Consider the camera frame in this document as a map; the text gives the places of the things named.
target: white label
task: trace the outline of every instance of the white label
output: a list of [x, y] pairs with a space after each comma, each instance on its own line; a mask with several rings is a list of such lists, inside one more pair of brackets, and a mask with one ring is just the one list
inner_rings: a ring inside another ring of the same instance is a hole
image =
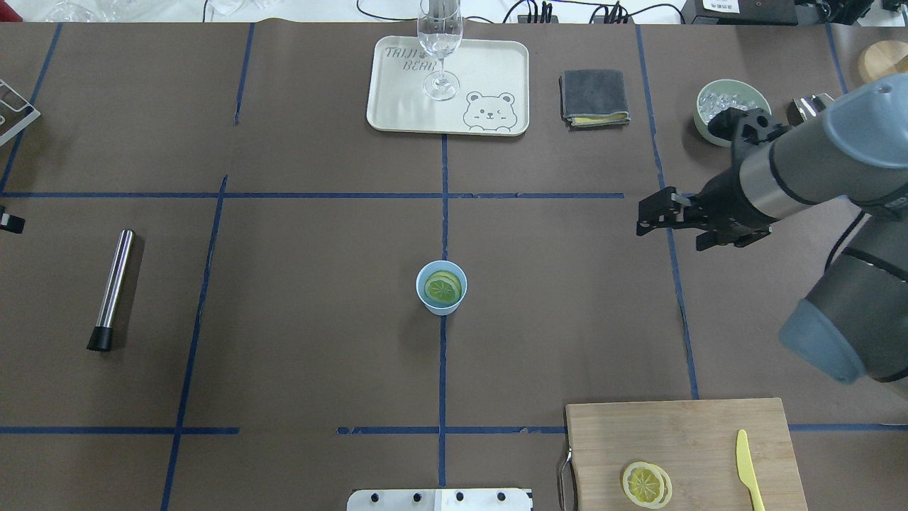
[[707, 11], [717, 11], [719, 13], [741, 14], [741, 8], [738, 7], [737, 0], [703, 0], [703, 8]]

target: white power strip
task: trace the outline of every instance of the white power strip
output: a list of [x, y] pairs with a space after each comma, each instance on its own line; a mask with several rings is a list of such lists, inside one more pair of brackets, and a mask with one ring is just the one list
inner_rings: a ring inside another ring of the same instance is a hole
[[532, 511], [531, 490], [519, 488], [359, 490], [347, 511]]

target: champagne glass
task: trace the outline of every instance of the champagne glass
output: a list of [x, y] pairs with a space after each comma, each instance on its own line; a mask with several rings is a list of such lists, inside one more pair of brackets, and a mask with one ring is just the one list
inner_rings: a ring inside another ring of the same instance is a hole
[[426, 53], [439, 59], [439, 69], [426, 76], [422, 90], [436, 101], [447, 101], [460, 89], [458, 78], [445, 71], [445, 57], [453, 54], [463, 39], [460, 0], [419, 0], [416, 32]]

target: white tray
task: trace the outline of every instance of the white tray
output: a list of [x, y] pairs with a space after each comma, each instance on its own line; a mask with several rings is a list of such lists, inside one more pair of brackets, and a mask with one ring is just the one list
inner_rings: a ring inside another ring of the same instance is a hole
[[[381, 38], [372, 57], [369, 124], [382, 131], [464, 135], [527, 131], [529, 51], [521, 43], [464, 39], [445, 59], [445, 69], [460, 80], [457, 96], [449, 101], [435, 101], [422, 92], [422, 81], [437, 65], [416, 37]], [[492, 119], [489, 111], [495, 113]]]

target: red object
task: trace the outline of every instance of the red object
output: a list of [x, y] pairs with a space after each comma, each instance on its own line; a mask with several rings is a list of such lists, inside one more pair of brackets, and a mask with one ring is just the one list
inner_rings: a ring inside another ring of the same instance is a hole
[[22, 21], [22, 16], [15, 13], [13, 7], [0, 0], [0, 21]]

